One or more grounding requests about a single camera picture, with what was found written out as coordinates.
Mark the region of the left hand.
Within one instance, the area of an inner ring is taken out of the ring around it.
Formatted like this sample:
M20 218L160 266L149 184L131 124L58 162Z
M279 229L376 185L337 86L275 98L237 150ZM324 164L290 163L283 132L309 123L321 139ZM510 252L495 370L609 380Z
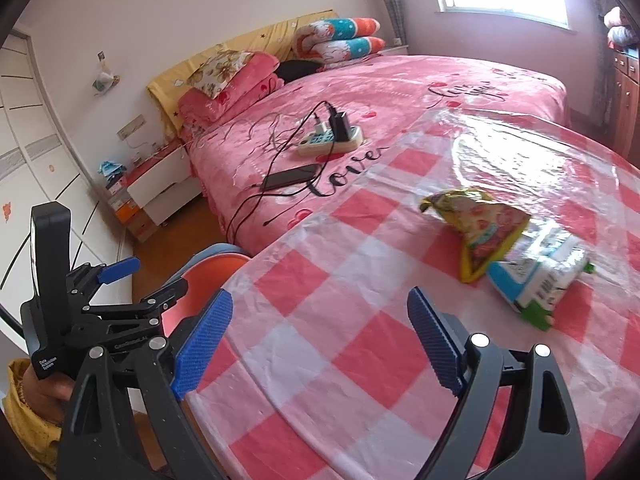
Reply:
M23 394L28 406L42 418L62 419L70 402L75 382L64 374L55 373L39 379L29 365L23 376Z

